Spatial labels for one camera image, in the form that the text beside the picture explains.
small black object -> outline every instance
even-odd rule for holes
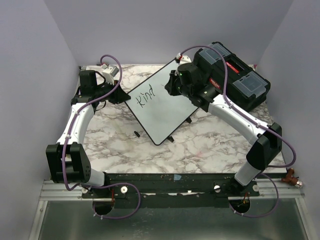
[[[100,110],[103,109],[106,105],[107,105],[107,101],[104,101],[103,107],[101,107],[101,108],[99,108],[99,109],[97,109],[97,110],[95,110],[95,111],[96,111],[96,112],[97,112],[97,111],[100,111]]]
[[[185,120],[188,124],[192,123],[191,118],[188,116],[187,119]]]
[[[168,139],[168,140],[169,140],[170,142],[172,142],[172,143],[175,141],[172,136],[168,136],[166,139]]]
[[[137,131],[134,131],[134,134],[135,134],[138,138],[140,138],[140,134],[139,134]]]

marble surface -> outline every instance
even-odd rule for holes
[[[125,65],[121,87],[128,92],[162,65]],[[101,71],[99,66],[87,69]],[[265,103],[251,114],[272,123]],[[192,123],[183,123],[173,134],[174,142],[152,143],[125,103],[106,104],[90,121],[84,149],[92,168],[108,173],[235,173],[246,162],[251,146],[231,126],[198,109]],[[279,154],[271,163],[283,165]],[[285,168],[268,168],[283,173]]]

screw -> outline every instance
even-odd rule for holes
[[[220,187],[219,185],[215,185],[215,186],[213,187],[213,189],[214,189],[214,191],[215,191],[216,193],[220,193],[220,192],[221,192],[221,187]]]
[[[82,192],[83,194],[86,194],[86,193],[88,192],[88,189],[82,188],[82,189],[81,189],[81,192]]]
[[[252,189],[255,192],[259,192],[259,186],[258,185],[253,185]]]
[[[120,189],[121,193],[125,194],[126,192],[128,192],[128,188],[126,186],[123,186],[121,189]]]

metal frame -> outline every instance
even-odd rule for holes
[[[296,198],[295,199],[296,205],[298,207],[302,224],[304,226],[304,230],[306,233],[306,236],[310,240],[318,240],[318,235],[316,233],[316,228],[314,226],[314,223],[311,219],[311,216],[308,212],[306,201],[304,198]]]
[[[280,178],[272,179],[278,188],[281,199],[295,199],[302,224],[309,240],[318,240],[316,229],[308,212],[305,194],[301,189],[281,182]],[[276,191],[273,184],[268,179],[256,179],[259,187],[260,196],[252,196],[251,199],[275,199]],[[229,197],[229,200],[242,199],[240,197]],[[53,181],[44,181],[39,197],[38,207],[34,217],[29,240],[37,240],[40,236],[48,201],[102,201],[109,202],[111,198],[82,198],[82,187],[76,187],[73,191],[67,191],[64,184],[54,183]]]
[[[36,208],[31,232],[29,235],[29,240],[39,239],[42,223],[44,221],[48,201],[39,201],[38,207]]]

white connector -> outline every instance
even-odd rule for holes
[[[107,83],[111,84],[111,85],[115,85],[115,79],[114,76],[119,72],[119,69],[116,66],[107,66],[106,68],[104,68],[104,70],[102,71],[102,75],[105,77],[105,80]]]
[[[180,61],[181,58],[182,58],[182,55],[181,55],[181,53],[179,52],[179,53],[176,55],[175,59],[178,60],[178,61]]]
[[[191,59],[190,57],[188,57],[187,55],[180,55],[180,62],[179,62],[179,66],[182,65],[182,64],[187,64],[187,63],[191,63]],[[176,68],[175,72],[174,72],[174,75],[178,76],[178,68]]]

